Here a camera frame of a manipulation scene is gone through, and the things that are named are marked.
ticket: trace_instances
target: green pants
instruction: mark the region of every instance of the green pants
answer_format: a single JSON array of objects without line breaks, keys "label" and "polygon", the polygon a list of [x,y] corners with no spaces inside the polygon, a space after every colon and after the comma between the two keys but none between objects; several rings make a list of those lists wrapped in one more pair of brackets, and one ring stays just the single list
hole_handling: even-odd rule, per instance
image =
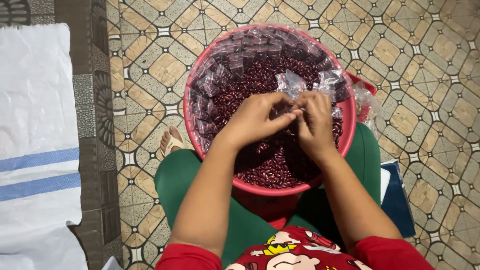
[{"label": "green pants", "polygon": [[[380,204],[380,151],[373,133],[365,125],[357,123],[355,136],[345,160],[370,196]],[[195,152],[181,149],[165,157],[156,171],[155,189],[170,228],[201,164]],[[308,228],[343,247],[322,187],[303,193],[294,215],[286,226],[288,225]],[[230,198],[228,234],[222,255],[223,267],[236,260],[246,248],[264,244],[275,233],[277,230],[270,224]]]}]

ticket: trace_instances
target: flip-flop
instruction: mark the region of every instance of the flip-flop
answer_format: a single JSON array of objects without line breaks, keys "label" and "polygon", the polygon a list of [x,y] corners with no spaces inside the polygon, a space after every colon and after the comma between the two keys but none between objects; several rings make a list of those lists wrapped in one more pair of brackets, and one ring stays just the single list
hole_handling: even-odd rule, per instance
[{"label": "flip-flop", "polygon": [[[177,140],[176,138],[174,138],[172,136],[172,133],[170,133],[170,126],[164,128],[161,132],[160,132],[160,137],[158,138],[158,145],[160,146],[161,145],[161,142],[162,142],[162,136],[165,135],[165,131],[168,131],[168,134],[170,134],[170,140],[167,142],[167,148],[165,149],[165,152],[162,151],[162,148],[160,148],[160,153],[162,153],[162,156],[163,157],[166,157],[168,154],[170,154],[171,150],[172,150],[172,147],[176,146],[178,148],[187,148],[187,146],[185,145],[185,143]],[[178,131],[178,133],[180,134],[180,138],[182,141],[185,141],[185,138],[183,137],[183,135],[181,134],[181,132],[173,126],[174,129],[176,129]]]}]

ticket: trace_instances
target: tiled floor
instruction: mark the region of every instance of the tiled floor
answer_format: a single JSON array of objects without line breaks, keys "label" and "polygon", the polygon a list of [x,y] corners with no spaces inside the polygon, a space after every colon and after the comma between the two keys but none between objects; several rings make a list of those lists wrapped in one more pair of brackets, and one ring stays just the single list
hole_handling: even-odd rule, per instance
[{"label": "tiled floor", "polygon": [[400,159],[417,235],[437,269],[480,264],[477,0],[108,0],[124,267],[151,269],[169,228],[152,177],[159,131],[185,133],[182,96],[206,45],[237,26],[299,24],[378,87],[382,160]]}]

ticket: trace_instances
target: person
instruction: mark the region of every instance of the person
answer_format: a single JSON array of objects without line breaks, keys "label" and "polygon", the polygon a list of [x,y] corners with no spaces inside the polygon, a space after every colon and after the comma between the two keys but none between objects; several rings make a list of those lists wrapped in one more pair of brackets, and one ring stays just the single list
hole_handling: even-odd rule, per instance
[{"label": "person", "polygon": [[[292,112],[270,120],[271,109],[279,103],[292,105]],[[244,146],[293,121],[298,122],[301,148],[322,170],[326,201],[319,199],[320,189],[308,190],[295,215],[277,231],[231,197],[234,162]],[[363,169],[354,172],[333,142],[330,98],[316,92],[303,92],[295,102],[280,92],[245,99],[217,134],[203,162],[193,151],[180,149],[185,148],[179,147],[184,139],[170,127],[162,134],[160,149],[167,153],[172,140],[176,146],[159,165],[154,181],[173,227],[155,269],[433,269],[380,209],[379,188],[373,199],[362,185],[365,178],[378,178],[379,185],[380,158],[378,144],[357,147],[363,145],[356,142],[359,137],[370,145],[376,143],[373,134],[358,123],[350,148],[357,156],[350,163],[362,164]],[[378,165],[372,166],[371,160]],[[316,210],[322,205],[329,205],[332,218]],[[334,229],[323,231],[321,224],[331,220],[336,223]],[[334,231],[339,243],[328,237],[335,238]]]}]

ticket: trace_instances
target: person's right hand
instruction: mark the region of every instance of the person's right hand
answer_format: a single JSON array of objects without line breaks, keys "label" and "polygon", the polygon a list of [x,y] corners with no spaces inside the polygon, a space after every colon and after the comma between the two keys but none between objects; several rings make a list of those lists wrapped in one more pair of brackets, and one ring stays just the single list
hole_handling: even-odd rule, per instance
[{"label": "person's right hand", "polygon": [[319,92],[302,92],[294,101],[300,146],[313,160],[338,153],[333,142],[331,107],[330,97]]}]

